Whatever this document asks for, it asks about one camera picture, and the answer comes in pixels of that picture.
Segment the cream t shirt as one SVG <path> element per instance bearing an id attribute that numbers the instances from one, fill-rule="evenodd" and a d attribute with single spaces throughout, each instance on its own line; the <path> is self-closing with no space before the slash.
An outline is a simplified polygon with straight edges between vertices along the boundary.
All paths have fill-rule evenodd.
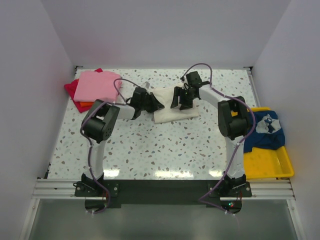
<path id="1" fill-rule="evenodd" d="M 180 110 L 180 105 L 171 108 L 171 104 L 174 97 L 174 86 L 166 88 L 155 88 L 153 95 L 155 98 L 164 105 L 163 109 L 156 110 L 153 113 L 154 123 L 161 124 L 171 121 L 184 120 L 189 118 L 198 117 L 199 111 L 195 104 L 191 109 Z"/>

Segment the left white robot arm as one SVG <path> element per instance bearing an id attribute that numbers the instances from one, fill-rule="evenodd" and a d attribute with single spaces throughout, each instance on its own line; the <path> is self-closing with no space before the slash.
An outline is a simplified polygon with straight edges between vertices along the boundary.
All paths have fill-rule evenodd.
<path id="1" fill-rule="evenodd" d="M 89 142 L 87 171 L 81 176 L 86 191 L 99 196 L 104 190 L 103 157 L 107 140 L 111 137 L 117 120 L 135 120 L 141 112 L 154 113 L 165 106 L 143 87 L 136 87 L 132 97 L 124 103 L 111 103 L 97 99 L 84 117 L 80 134 Z"/>

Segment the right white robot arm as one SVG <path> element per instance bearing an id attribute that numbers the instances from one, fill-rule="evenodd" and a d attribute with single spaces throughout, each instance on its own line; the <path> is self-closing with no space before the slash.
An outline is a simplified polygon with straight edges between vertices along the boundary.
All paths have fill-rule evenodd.
<path id="1" fill-rule="evenodd" d="M 231 97 L 216 90 L 212 81 L 202 81 L 199 73 L 193 71 L 181 78 L 182 86 L 173 91 L 171 108 L 188 110 L 195 99 L 203 100 L 217 109 L 217 123 L 226 143 L 227 164 L 223 173 L 223 192 L 235 196 L 246 183 L 244 170 L 244 142 L 250 130 L 248 106 L 242 96 Z"/>

